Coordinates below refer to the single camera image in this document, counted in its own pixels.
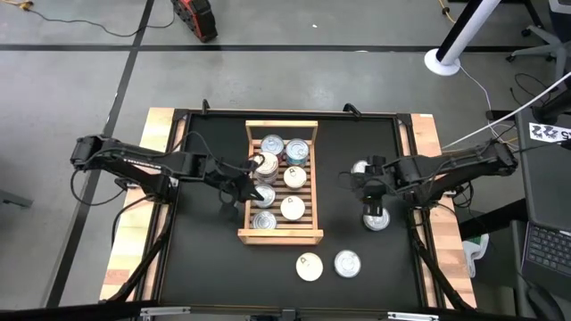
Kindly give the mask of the gold lid tuna can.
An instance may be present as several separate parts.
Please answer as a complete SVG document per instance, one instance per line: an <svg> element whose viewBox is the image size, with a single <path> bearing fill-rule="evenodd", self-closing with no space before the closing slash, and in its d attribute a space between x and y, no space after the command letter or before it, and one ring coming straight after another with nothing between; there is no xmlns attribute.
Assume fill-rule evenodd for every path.
<svg viewBox="0 0 571 321"><path fill-rule="evenodd" d="M263 184L273 185L279 169L277 156L271 152L261 152L255 155L253 160L257 163L253 177Z"/></svg>

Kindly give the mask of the pink salmon can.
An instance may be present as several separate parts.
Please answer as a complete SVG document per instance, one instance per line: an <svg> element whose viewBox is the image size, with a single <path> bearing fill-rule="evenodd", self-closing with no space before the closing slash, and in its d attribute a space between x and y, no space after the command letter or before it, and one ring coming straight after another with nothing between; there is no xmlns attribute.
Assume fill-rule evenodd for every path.
<svg viewBox="0 0 571 321"><path fill-rule="evenodd" d="M283 139L278 135L267 135L261 140L261 151L272 153L278 158L283 157L285 147Z"/></svg>

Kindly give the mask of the grey office chair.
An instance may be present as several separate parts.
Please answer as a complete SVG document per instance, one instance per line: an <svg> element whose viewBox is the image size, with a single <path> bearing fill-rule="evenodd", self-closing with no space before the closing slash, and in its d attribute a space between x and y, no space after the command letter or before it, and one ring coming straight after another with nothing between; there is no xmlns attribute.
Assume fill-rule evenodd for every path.
<svg viewBox="0 0 571 321"><path fill-rule="evenodd" d="M555 62L554 79L564 75L567 59L571 59L571 0L548 0L550 21L554 32L533 25L521 31L522 37L536 35L544 44L518 49L506 57L513 62L518 56L545 55L548 62Z"/></svg>

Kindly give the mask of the white printed marker sheet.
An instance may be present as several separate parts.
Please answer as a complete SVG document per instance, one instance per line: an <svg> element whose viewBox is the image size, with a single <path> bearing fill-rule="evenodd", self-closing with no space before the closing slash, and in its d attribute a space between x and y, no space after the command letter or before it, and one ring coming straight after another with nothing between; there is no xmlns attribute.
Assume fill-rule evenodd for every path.
<svg viewBox="0 0 571 321"><path fill-rule="evenodd" d="M528 124L531 139L544 143L560 143L571 140L571 128L530 122Z"/></svg>

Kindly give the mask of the teal blue tuna can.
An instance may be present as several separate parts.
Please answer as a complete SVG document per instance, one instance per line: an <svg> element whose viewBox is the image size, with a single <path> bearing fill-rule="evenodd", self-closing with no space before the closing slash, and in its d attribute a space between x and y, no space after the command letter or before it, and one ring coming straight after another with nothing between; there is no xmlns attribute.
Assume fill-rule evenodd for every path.
<svg viewBox="0 0 571 321"><path fill-rule="evenodd" d="M290 166L304 167L309 156L309 146L302 139L292 139L285 146L285 159Z"/></svg>

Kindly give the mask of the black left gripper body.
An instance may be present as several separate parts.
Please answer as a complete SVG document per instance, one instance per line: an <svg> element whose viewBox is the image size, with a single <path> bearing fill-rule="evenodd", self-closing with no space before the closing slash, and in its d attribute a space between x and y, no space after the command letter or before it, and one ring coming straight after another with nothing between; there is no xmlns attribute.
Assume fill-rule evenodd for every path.
<svg viewBox="0 0 571 321"><path fill-rule="evenodd" d="M235 201L242 200L240 187L242 171L232 169L206 154L196 154L195 161L195 178L198 181L231 195Z"/></svg>

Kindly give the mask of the white green bag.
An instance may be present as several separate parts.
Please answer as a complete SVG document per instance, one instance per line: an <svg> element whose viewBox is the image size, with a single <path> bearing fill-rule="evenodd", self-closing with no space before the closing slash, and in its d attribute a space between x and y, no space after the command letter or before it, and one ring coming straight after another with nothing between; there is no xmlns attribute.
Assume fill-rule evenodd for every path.
<svg viewBox="0 0 571 321"><path fill-rule="evenodd" d="M462 242L470 278L474 278L476 276L476 261L485 255L489 241L490 236L488 234L484 234L475 238L469 238Z"/></svg>

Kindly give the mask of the wooden slatted shelf rack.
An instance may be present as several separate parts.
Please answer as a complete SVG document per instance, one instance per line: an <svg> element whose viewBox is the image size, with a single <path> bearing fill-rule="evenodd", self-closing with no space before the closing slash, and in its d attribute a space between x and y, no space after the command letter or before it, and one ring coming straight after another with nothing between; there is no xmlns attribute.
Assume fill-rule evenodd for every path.
<svg viewBox="0 0 571 321"><path fill-rule="evenodd" d="M291 135L283 135L285 142L298 138L303 129L311 131L311 138L305 142L309 146L309 160L304 169L308 180L298 190L292 190L286 186L283 175L287 169L287 163L282 160L279 163L277 182L275 184L276 200L268 208L277 220L274 229L255 229L253 227L254 216L262 209L248 201L244 206L244 227L239 229L237 236L249 245L316 245L323 238L323 230L318 223L318 201L316 187L316 151L315 144L318 132L316 120L247 120L245 130L248 139L248 153L250 155L261 149L261 140L252 135L254 128L265 128L274 134L278 128L291 128ZM299 197L304 206L302 216L291 221L283 217L280 211L281 202L288 196Z"/></svg>

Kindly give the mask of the grey metal foot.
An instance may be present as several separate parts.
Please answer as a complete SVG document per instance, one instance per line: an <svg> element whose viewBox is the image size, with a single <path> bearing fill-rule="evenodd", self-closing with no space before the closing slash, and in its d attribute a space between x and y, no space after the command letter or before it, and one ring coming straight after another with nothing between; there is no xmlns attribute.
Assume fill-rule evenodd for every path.
<svg viewBox="0 0 571 321"><path fill-rule="evenodd" d="M12 204L19 206L21 208L30 208L33 201L24 197L21 197L15 193L10 193L5 190L0 189L0 203Z"/></svg>

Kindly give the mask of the white lid tuna can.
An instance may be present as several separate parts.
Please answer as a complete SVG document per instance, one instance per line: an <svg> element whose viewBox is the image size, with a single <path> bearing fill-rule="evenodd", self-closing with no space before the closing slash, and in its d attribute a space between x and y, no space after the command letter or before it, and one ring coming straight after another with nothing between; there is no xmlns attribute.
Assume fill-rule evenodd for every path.
<svg viewBox="0 0 571 321"><path fill-rule="evenodd" d="M287 196L280 204L282 216L290 221L301 218L305 212L305 204L298 196Z"/></svg>
<svg viewBox="0 0 571 321"><path fill-rule="evenodd" d="M321 277L324 267L317 254L305 252L296 260L295 269L303 281L314 282Z"/></svg>

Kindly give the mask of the silver metal bracket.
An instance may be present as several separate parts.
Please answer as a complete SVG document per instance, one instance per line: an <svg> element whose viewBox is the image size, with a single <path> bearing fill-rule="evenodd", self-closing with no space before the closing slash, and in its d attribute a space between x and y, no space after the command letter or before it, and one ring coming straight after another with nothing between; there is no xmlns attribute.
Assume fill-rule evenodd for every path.
<svg viewBox="0 0 571 321"><path fill-rule="evenodd" d="M139 316L144 321L150 321L152 317L184 315L190 312L190 307L150 307L141 309Z"/></svg>
<svg viewBox="0 0 571 321"><path fill-rule="evenodd" d="M437 315L392 311L387 313L387 318L397 321L440 321Z"/></svg>

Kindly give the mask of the red black floor device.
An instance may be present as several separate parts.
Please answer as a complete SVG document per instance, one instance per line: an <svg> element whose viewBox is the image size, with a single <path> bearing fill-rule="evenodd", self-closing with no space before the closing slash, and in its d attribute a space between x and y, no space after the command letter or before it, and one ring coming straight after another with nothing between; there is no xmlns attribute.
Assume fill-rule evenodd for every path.
<svg viewBox="0 0 571 321"><path fill-rule="evenodd" d="M216 21L209 0L170 1L173 4L173 12L202 43L207 43L218 36Z"/></svg>

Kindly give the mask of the black laptop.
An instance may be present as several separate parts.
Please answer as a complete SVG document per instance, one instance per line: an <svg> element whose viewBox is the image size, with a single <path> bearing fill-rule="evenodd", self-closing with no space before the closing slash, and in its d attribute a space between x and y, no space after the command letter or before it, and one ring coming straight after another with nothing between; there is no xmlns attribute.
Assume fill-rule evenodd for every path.
<svg viewBox="0 0 571 321"><path fill-rule="evenodd" d="M521 273L527 281L571 301L571 236L528 223Z"/></svg>

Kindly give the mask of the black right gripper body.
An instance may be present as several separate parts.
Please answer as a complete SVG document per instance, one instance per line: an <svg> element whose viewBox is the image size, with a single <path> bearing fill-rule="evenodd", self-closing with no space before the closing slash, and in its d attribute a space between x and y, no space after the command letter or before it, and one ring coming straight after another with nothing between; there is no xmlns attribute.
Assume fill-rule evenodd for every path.
<svg viewBox="0 0 571 321"><path fill-rule="evenodd" d="M352 174L352 192L361 201L381 200L384 195L397 196L393 179L384 169L386 158L373 155L365 159L369 166L365 174Z"/></svg>

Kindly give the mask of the pale gold lid can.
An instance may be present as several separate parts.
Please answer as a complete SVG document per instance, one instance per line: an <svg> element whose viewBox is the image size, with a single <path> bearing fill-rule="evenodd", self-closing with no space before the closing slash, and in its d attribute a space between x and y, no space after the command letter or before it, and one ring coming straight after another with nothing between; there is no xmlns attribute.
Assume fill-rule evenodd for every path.
<svg viewBox="0 0 571 321"><path fill-rule="evenodd" d="M306 171L299 166L288 167L284 172L285 185L291 189L302 188L307 181Z"/></svg>

